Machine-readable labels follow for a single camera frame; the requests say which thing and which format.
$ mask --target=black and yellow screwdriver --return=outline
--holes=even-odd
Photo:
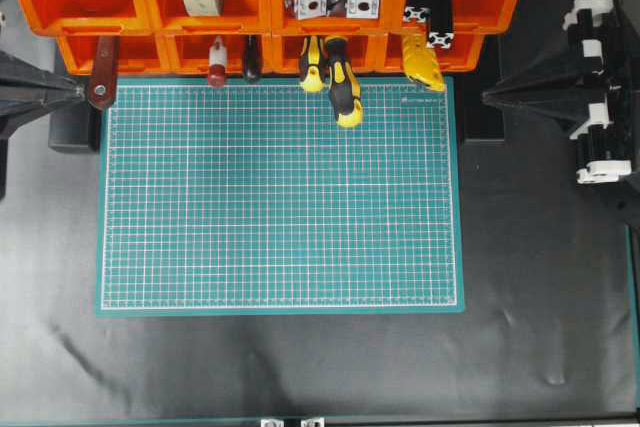
[[[304,39],[300,54],[300,85],[306,92],[321,92],[327,69],[324,42],[317,35]]]
[[[360,82],[351,68],[347,53],[347,38],[332,35],[324,39],[329,58],[329,98],[333,105],[336,122],[341,127],[356,127],[364,119],[360,99]]]

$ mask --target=grid lines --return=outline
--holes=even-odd
[[[105,119],[99,311],[462,306],[446,94],[366,83],[345,130],[294,81],[174,80],[121,85]]]

